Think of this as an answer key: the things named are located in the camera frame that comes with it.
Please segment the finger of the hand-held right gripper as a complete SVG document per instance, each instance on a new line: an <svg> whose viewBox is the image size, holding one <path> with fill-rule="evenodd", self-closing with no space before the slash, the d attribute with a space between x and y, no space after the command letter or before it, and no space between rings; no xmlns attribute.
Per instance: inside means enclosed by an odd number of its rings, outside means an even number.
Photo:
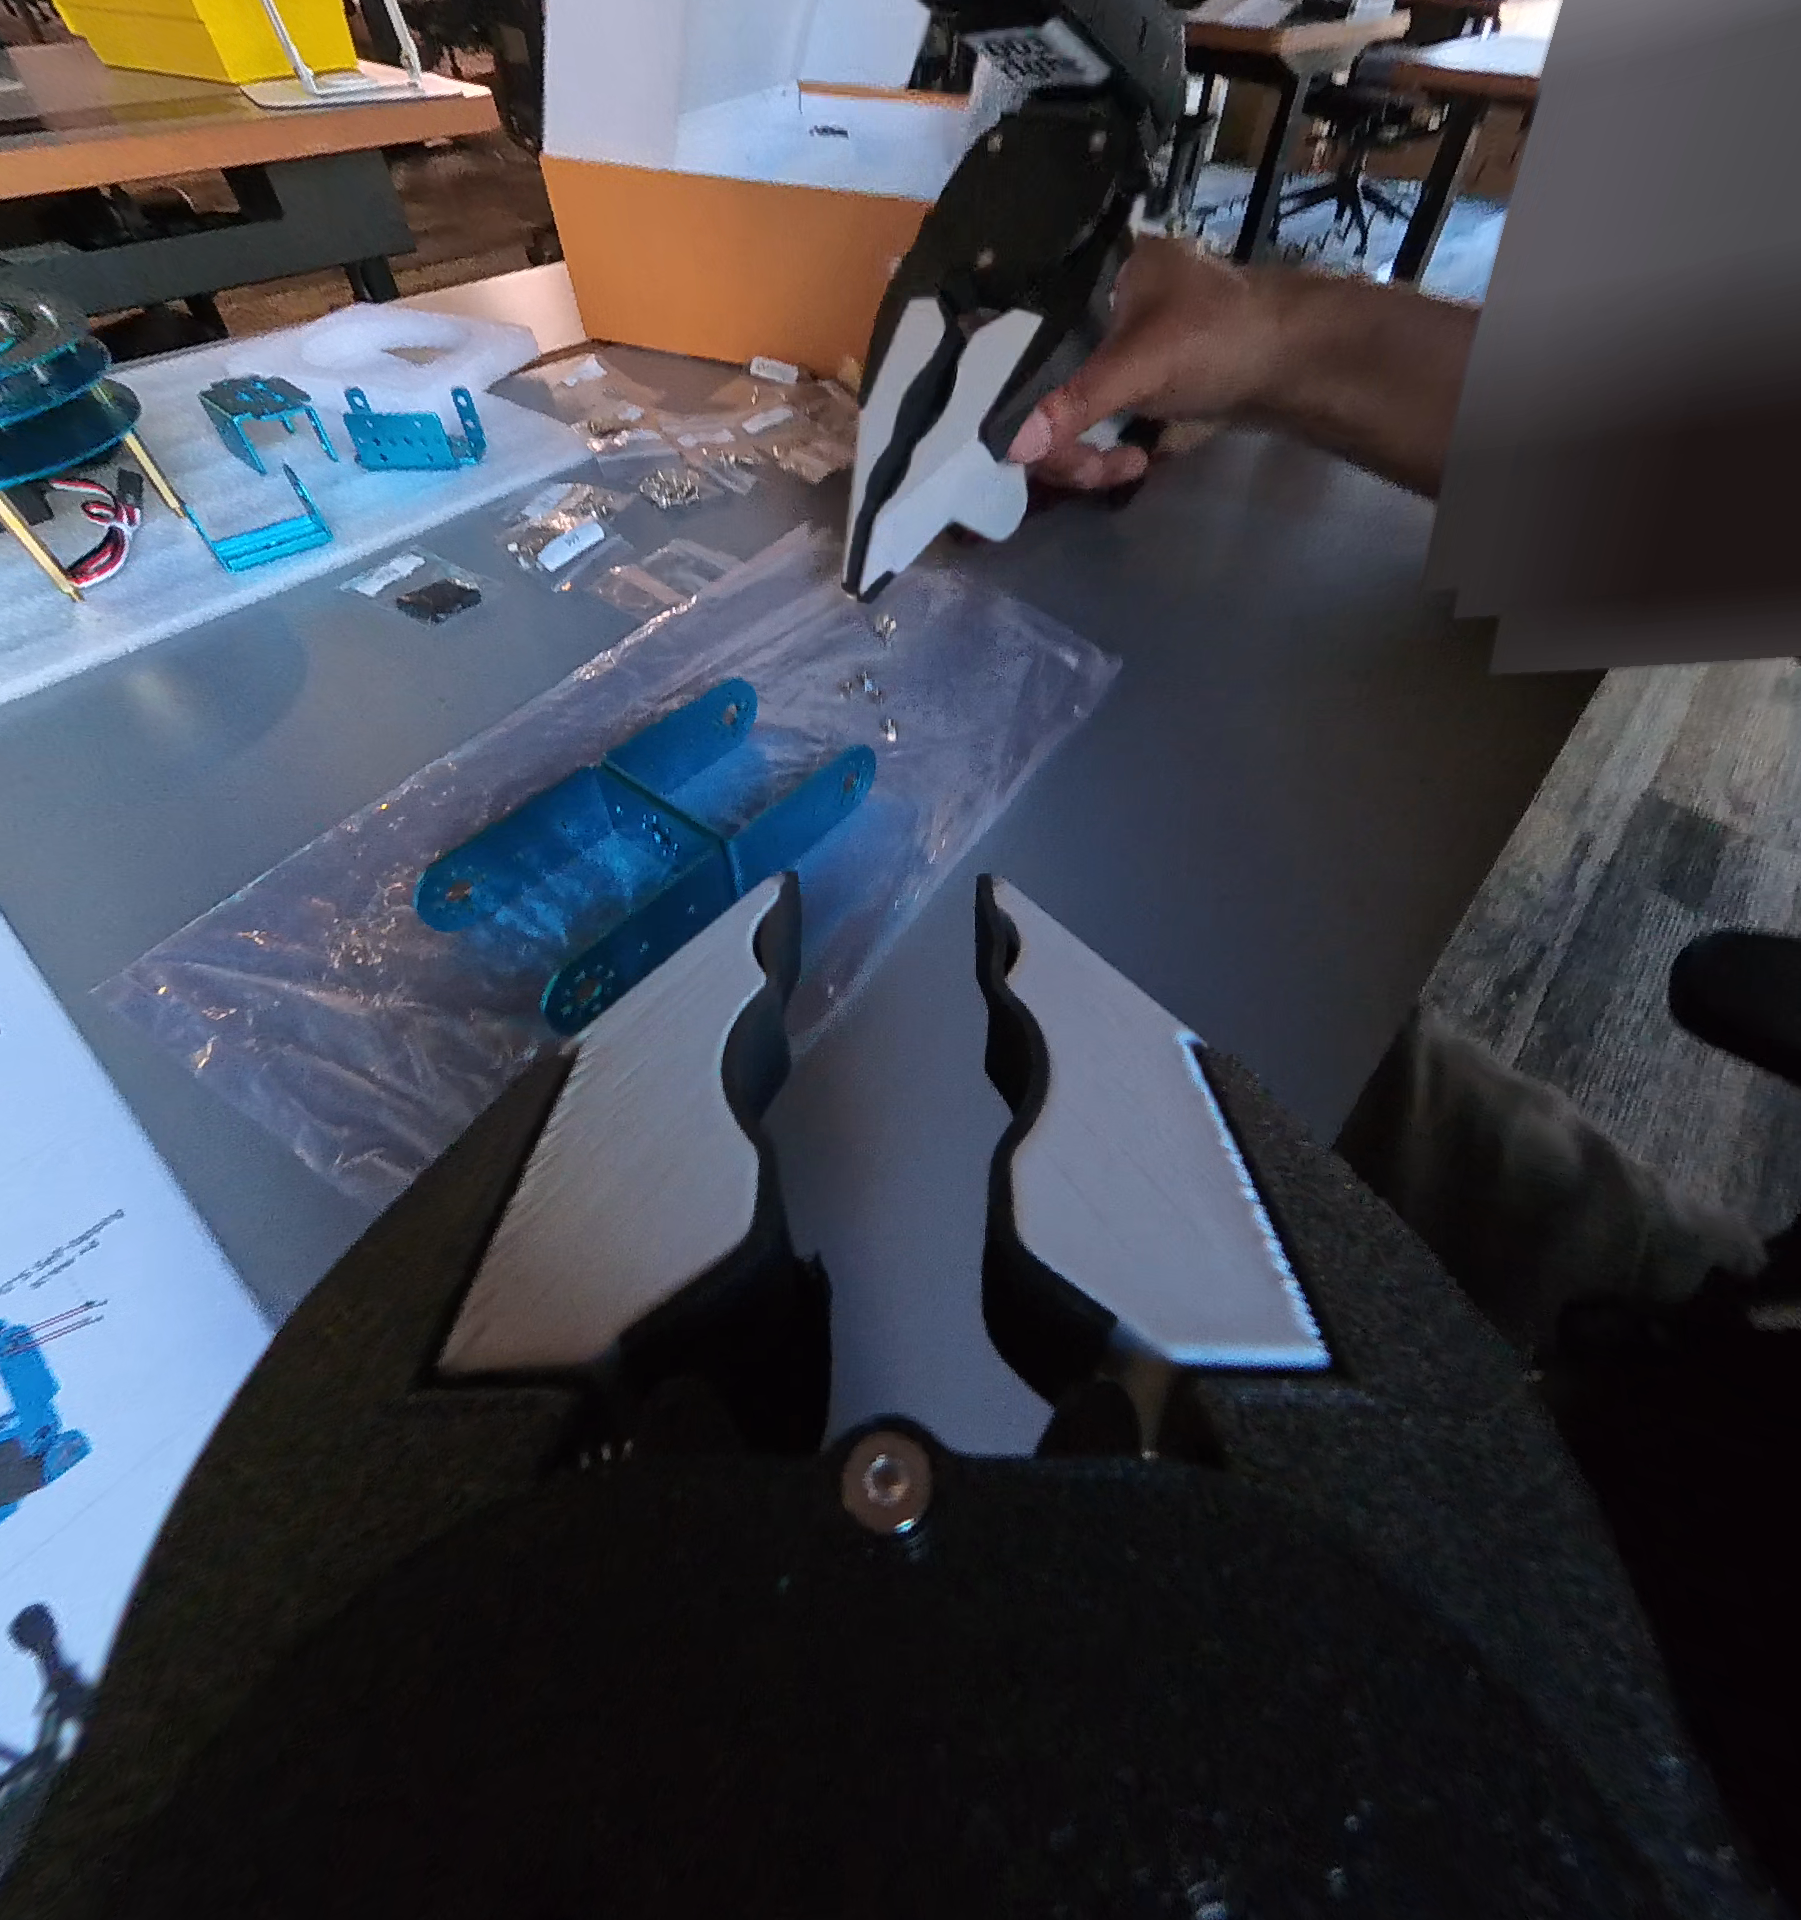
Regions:
<svg viewBox="0 0 1801 1920"><path fill-rule="evenodd" d="M995 405L1018 388L1017 371L1041 325L1041 317L1024 308L973 332L955 316L955 367L944 407L915 449L897 502L874 525L872 556L892 564L874 596L953 525L990 542L1008 538L1018 525L1026 509L1026 475L989 448L983 430Z"/></svg>
<svg viewBox="0 0 1801 1920"><path fill-rule="evenodd" d="M897 502L913 454L936 422L955 367L955 316L941 296L907 301L862 397L840 585L872 598L892 564L872 556L878 518Z"/></svg>

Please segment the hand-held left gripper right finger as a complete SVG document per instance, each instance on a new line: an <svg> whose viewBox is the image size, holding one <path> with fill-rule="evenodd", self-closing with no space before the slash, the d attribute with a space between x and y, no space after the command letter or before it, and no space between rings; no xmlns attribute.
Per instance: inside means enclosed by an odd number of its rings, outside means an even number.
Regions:
<svg viewBox="0 0 1801 1920"><path fill-rule="evenodd" d="M1017 884L974 898L989 1167L986 1331L1018 1374L1138 1353L1181 1374L1324 1374L1331 1351L1202 1038Z"/></svg>

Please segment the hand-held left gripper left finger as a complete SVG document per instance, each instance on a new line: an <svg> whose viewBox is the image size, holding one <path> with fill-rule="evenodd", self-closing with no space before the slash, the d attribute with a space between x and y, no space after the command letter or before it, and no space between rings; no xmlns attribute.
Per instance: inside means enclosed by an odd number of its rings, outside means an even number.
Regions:
<svg viewBox="0 0 1801 1920"><path fill-rule="evenodd" d="M764 1120L800 948L798 877L772 873L581 1036L443 1341L447 1377L599 1367L793 1260Z"/></svg>

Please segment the blue metal U bracket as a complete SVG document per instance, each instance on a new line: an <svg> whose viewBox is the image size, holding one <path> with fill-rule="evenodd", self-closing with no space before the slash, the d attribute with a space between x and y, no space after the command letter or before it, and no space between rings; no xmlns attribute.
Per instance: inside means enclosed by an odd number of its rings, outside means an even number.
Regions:
<svg viewBox="0 0 1801 1920"><path fill-rule="evenodd" d="M731 903L843 826L872 794L866 745L774 777L751 745L758 693L714 684L616 744L596 766L606 817L671 881L709 881Z"/></svg>
<svg viewBox="0 0 1801 1920"><path fill-rule="evenodd" d="M721 834L654 777L582 766L423 868L418 918L439 933L550 941L539 1011L578 1036L738 898Z"/></svg>

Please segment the large clear plastic bag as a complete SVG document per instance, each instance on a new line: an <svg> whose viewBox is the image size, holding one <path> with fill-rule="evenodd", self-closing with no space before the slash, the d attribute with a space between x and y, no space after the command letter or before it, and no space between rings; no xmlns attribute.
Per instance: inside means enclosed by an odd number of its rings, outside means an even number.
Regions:
<svg viewBox="0 0 1801 1920"><path fill-rule="evenodd" d="M413 905L423 868L736 678L758 693L751 745L774 777L851 745L877 756L870 797L791 868L787 1030L809 1051L1118 672L963 570L915 572L868 605L834 570L816 529L774 539L151 948L102 1000L313 1172L384 1205L560 1038L539 996L563 937L434 931ZM862 672L885 702L840 695Z"/></svg>

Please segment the round blue robot base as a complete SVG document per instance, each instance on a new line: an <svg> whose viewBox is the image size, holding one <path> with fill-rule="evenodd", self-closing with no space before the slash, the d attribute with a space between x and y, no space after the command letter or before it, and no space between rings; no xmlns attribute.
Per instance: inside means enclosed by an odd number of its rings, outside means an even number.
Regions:
<svg viewBox="0 0 1801 1920"><path fill-rule="evenodd" d="M187 514L140 422L85 312L0 261L0 531L72 601L124 566L147 491Z"/></svg>

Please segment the grey desk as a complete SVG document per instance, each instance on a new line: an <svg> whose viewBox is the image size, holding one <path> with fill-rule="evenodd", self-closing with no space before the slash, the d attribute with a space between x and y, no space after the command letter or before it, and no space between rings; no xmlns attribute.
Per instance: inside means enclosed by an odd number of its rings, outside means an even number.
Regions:
<svg viewBox="0 0 1801 1920"><path fill-rule="evenodd" d="M278 1324L365 1232L342 1195L93 996L357 808L623 635L591 594L489 579L432 635L289 588L0 710L0 912ZM1581 717L1594 681L1496 678L1423 592L1434 516L1331 457L1222 433L1126 509L942 545L1123 660L1098 711L920 910L769 1111L832 1285L830 1432L909 1415L1028 1451L1046 1409L980 1315L978 873L1005 875L1331 1139Z"/></svg>

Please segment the orange and white cardboard box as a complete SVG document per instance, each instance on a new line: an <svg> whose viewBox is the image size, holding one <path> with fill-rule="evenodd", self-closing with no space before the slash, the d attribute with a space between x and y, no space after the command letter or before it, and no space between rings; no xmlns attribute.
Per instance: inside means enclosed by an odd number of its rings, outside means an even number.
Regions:
<svg viewBox="0 0 1801 1920"><path fill-rule="evenodd" d="M591 339L859 362L967 151L915 1L550 1L542 176Z"/></svg>

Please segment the pile of small hardware bags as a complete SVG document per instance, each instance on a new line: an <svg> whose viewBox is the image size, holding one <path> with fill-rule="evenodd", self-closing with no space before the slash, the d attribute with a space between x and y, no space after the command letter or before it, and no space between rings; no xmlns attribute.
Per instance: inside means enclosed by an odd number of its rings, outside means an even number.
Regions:
<svg viewBox="0 0 1801 1920"><path fill-rule="evenodd" d="M763 354L684 402L599 348L511 386L548 400L581 467L518 499L498 538L506 560L560 598L636 617L691 604L736 566L691 538L694 522L772 479L826 481L851 466L860 424L851 386Z"/></svg>

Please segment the wooden office table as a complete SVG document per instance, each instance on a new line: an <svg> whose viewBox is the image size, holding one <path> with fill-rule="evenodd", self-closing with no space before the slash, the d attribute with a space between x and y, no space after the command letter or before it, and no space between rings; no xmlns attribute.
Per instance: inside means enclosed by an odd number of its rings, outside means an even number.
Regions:
<svg viewBox="0 0 1801 1920"><path fill-rule="evenodd" d="M1400 42L1412 12L1355 4L1347 13L1318 19L1233 17L1240 4L1203 4L1184 24L1184 116L1170 165L1170 225L1189 223L1202 177L1202 141L1220 124L1217 85L1246 83L1274 94L1274 114L1260 149L1233 261L1248 265L1267 252L1280 223L1280 195L1297 170L1310 121L1301 110L1307 87L1351 68L1372 48Z"/></svg>

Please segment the small bag of black screws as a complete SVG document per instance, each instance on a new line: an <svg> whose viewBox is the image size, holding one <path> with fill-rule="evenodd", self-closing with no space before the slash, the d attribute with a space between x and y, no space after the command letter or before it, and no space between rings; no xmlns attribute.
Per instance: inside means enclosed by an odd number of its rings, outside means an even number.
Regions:
<svg viewBox="0 0 1801 1920"><path fill-rule="evenodd" d="M340 581L365 605L439 627L478 609L487 600L480 576L418 545L393 551Z"/></svg>

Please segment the white instruction manual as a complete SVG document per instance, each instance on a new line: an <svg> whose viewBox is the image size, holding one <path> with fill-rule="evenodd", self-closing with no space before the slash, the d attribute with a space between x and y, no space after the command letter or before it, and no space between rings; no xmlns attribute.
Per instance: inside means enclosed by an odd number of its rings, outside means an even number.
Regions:
<svg viewBox="0 0 1801 1920"><path fill-rule="evenodd" d="M270 1336L0 914L0 1840Z"/></svg>

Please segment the white laptop stand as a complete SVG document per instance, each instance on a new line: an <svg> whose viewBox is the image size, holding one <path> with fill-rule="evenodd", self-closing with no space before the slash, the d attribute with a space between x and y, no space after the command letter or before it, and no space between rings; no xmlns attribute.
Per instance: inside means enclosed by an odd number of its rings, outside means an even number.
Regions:
<svg viewBox="0 0 1801 1920"><path fill-rule="evenodd" d="M261 1L261 8L275 40L289 58L290 68L290 73L285 80L268 78L252 83L240 82L240 94L244 100L263 112L286 114L290 110L310 112L314 108L326 110L389 102L406 104L421 100L456 100L466 94L463 83L425 69L417 36L413 33L400 1L383 4L384 19L400 53L400 78L393 75L391 65L387 68L383 64L374 64L371 68L366 61L358 61L357 65L340 69L314 69L295 42L282 8L276 1Z"/></svg>

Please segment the yellow box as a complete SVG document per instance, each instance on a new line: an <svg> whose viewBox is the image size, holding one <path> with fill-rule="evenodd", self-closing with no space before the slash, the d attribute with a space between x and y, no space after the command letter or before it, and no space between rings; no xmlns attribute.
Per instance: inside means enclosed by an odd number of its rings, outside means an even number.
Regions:
<svg viewBox="0 0 1801 1920"><path fill-rule="evenodd" d="M342 1L55 1L72 36L117 72L206 83L286 82L297 68L272 19L317 75L358 64Z"/></svg>

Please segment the teal claw-shaped bracket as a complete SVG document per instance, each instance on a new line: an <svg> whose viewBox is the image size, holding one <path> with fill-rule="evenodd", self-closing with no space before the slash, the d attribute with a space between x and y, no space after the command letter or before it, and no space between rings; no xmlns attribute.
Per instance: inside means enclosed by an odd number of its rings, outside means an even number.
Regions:
<svg viewBox="0 0 1801 1920"><path fill-rule="evenodd" d="M309 425L336 463L338 454L319 410L297 384L258 373L221 377L197 394L198 403L226 452L257 474L268 472L263 449L252 442L254 425L278 425L289 435Z"/></svg>

